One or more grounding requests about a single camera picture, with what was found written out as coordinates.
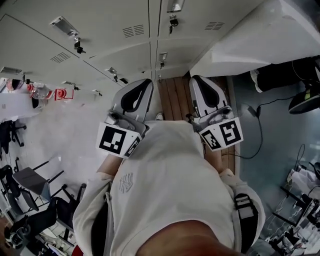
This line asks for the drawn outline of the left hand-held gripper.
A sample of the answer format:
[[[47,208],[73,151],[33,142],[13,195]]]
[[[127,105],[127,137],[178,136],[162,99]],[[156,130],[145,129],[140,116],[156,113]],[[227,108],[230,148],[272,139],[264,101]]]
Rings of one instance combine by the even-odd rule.
[[[112,101],[112,110],[106,120],[99,124],[96,148],[127,159],[150,129],[144,124],[149,111],[154,84],[141,79],[119,90]]]

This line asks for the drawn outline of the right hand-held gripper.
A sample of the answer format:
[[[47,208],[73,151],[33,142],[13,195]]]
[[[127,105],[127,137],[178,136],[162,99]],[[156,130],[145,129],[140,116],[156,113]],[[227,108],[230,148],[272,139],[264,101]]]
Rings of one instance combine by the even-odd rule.
[[[224,91],[216,83],[194,75],[189,80],[189,88],[197,116],[191,124],[212,152],[244,140],[240,120],[234,116]]]

